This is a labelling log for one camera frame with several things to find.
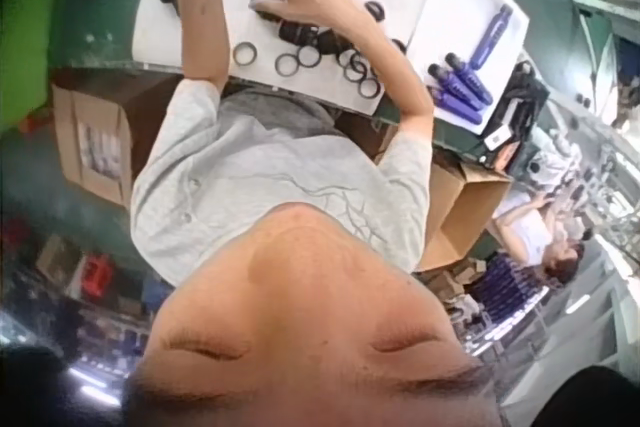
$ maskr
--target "purple product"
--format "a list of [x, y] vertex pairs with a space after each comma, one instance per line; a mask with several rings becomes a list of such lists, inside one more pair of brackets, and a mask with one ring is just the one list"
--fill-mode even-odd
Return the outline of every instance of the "purple product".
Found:
[[491, 92], [487, 90], [482, 81], [478, 78], [475, 70], [469, 67], [469, 64], [463, 62], [456, 54], [449, 53], [444, 60], [453, 69], [456, 76], [462, 81], [464, 85], [469, 87], [469, 90], [478, 97], [483, 104], [493, 104], [493, 96]]
[[476, 95], [453, 72], [449, 72], [437, 64], [431, 64], [428, 72], [441, 87], [465, 102], [469, 107], [474, 110], [484, 109], [484, 105]]
[[496, 14], [496, 16], [489, 24], [489, 27], [484, 33], [480, 44], [471, 57], [469, 65], [473, 70], [480, 70], [493, 52], [493, 49], [495, 49], [496, 45], [498, 45], [498, 42], [500, 42], [502, 35], [504, 34], [505, 30], [507, 30], [509, 20], [511, 19], [511, 14], [513, 14], [513, 9], [507, 4], [500, 7], [500, 12]]
[[453, 95], [435, 87], [429, 87], [429, 93], [431, 93], [434, 103], [442, 110], [457, 115], [461, 119], [471, 122], [473, 125], [480, 125], [482, 123], [482, 116], [478, 112]]

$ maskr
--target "person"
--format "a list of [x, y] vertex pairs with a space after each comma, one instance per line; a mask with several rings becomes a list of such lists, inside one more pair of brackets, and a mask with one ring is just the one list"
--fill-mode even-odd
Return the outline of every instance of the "person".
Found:
[[177, 289], [129, 378], [125, 421], [499, 425], [490, 368], [409, 275], [434, 106], [407, 59], [354, 0], [252, 4], [329, 27], [369, 59], [402, 114], [375, 166], [314, 102], [271, 90], [221, 102], [222, 0], [178, 3], [186, 79], [131, 207], [135, 244]]
[[522, 267], [541, 266], [547, 273], [577, 272], [580, 260], [576, 244], [565, 237], [554, 238], [558, 212], [546, 194], [531, 196], [514, 186], [493, 213], [489, 233]]

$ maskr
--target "hair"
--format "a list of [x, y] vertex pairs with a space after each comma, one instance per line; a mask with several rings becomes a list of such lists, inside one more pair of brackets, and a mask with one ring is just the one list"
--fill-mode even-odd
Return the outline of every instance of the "hair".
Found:
[[573, 246], [573, 249], [578, 254], [577, 258], [558, 260], [553, 266], [545, 268], [545, 273], [549, 277], [556, 279], [562, 285], [567, 285], [575, 278], [578, 273], [578, 268], [580, 267], [580, 262], [584, 257], [584, 244], [582, 242]]

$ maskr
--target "small box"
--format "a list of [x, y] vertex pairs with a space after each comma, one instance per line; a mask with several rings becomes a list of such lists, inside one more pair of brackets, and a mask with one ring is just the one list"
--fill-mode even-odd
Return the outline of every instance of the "small box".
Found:
[[416, 270], [464, 258], [511, 188], [511, 179], [450, 156], [434, 157], [429, 181], [425, 251]]
[[71, 283], [81, 259], [82, 252], [76, 245], [59, 235], [52, 235], [40, 252], [36, 268], [52, 284], [65, 290]]
[[148, 72], [58, 71], [52, 89], [64, 176], [128, 208], [179, 80]]

